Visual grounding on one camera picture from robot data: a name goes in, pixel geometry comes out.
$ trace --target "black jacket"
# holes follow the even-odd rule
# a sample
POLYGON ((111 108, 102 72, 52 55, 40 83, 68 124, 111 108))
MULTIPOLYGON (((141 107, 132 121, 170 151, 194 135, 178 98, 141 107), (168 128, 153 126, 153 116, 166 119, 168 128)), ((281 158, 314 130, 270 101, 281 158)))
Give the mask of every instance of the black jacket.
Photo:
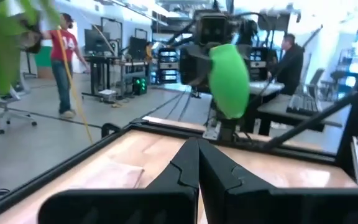
POLYGON ((300 83, 303 66, 304 48, 295 44, 285 52, 284 57, 270 69, 273 77, 279 83, 284 83, 285 88, 295 89, 300 83))

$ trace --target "yellow cable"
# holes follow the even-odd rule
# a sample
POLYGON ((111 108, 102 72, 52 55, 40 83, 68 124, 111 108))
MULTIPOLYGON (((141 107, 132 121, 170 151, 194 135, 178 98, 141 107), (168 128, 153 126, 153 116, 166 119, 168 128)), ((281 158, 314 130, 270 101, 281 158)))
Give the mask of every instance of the yellow cable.
POLYGON ((74 96, 75 99, 75 105, 78 109, 78 113, 80 114, 82 121, 85 125, 85 129, 86 129, 86 133, 88 134, 88 138, 91 141, 91 144, 93 144, 93 140, 92 140, 92 135, 90 132, 90 128, 88 126, 88 123, 86 122, 86 118, 85 118, 85 114, 84 111, 82 109, 81 104, 79 103, 80 101, 78 100, 78 95, 77 95, 77 91, 73 82, 73 77, 71 76, 70 73, 70 69, 68 68, 68 61, 67 61, 67 55, 66 55, 66 51, 65 51, 65 46, 63 44, 63 39, 62 39, 62 34, 60 33, 60 29, 57 30, 57 35, 59 37, 59 43, 60 43, 60 47, 62 48, 62 53, 63 53, 63 61, 65 63, 65 68, 66 68, 66 73, 67 73, 67 77, 68 77, 68 81, 70 82, 71 85, 71 93, 74 96))

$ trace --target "person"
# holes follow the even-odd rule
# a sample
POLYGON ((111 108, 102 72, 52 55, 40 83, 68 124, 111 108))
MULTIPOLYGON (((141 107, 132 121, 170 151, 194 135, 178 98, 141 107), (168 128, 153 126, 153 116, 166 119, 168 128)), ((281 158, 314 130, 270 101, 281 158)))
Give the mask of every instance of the person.
MULTIPOLYGON (((86 73, 89 73, 90 68, 78 48, 77 39, 68 31, 68 29, 71 29, 72 27, 73 19, 71 16, 67 13, 60 14, 60 35, 62 37, 63 46, 67 56, 69 72, 73 75, 73 65, 71 64, 71 60, 74 52, 79 60, 84 64, 86 73)), ((75 116, 75 111, 71 108, 70 104, 71 86, 65 68, 63 50, 60 45, 58 32, 57 30, 46 31, 43 33, 43 38, 46 40, 52 40, 52 52, 50 54, 50 59, 60 99, 59 114, 62 118, 73 118, 75 116)))
POLYGON ((153 55, 152 55, 152 47, 153 47, 153 44, 148 41, 146 43, 146 62, 147 62, 147 65, 146 65, 146 79, 147 79, 147 84, 150 83, 150 65, 151 63, 153 62, 153 55))
POLYGON ((268 78, 277 76, 277 81, 285 85, 281 94, 293 95, 300 84, 305 50, 295 43, 293 34, 284 35, 281 47, 285 54, 278 63, 270 68, 267 76, 268 78))

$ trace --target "gray floor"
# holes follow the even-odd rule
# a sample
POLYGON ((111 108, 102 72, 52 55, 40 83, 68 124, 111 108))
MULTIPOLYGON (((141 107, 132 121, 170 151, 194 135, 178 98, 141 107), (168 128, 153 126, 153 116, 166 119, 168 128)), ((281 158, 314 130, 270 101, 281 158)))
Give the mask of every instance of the gray floor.
MULTIPOLYGON (((80 116, 74 122, 58 119, 58 96, 54 81, 29 79, 29 83, 33 87, 31 95, 11 104, 10 108, 30 111, 38 126, 12 120, 8 132, 0 135, 0 188, 14 189, 90 145, 80 116)), ((77 75, 75 83, 78 92, 88 91, 88 76, 77 75)), ((183 89, 178 85, 172 85, 171 88, 183 89)), ((100 139, 98 126, 107 122, 124 126, 168 101, 150 115, 172 120, 181 117, 184 122, 203 124, 211 97, 202 95, 202 99, 190 99, 188 109, 181 116, 188 95, 181 98, 178 95, 179 91, 150 88, 146 95, 123 103, 122 108, 112 108, 88 97, 82 101, 82 107, 94 141, 100 139), (177 107, 170 113, 176 103, 177 107)), ((273 129, 271 133, 276 136, 284 131, 273 129)), ((297 136, 296 140, 320 144, 324 150, 335 152, 341 133, 339 128, 326 128, 324 133, 307 131, 297 136)))

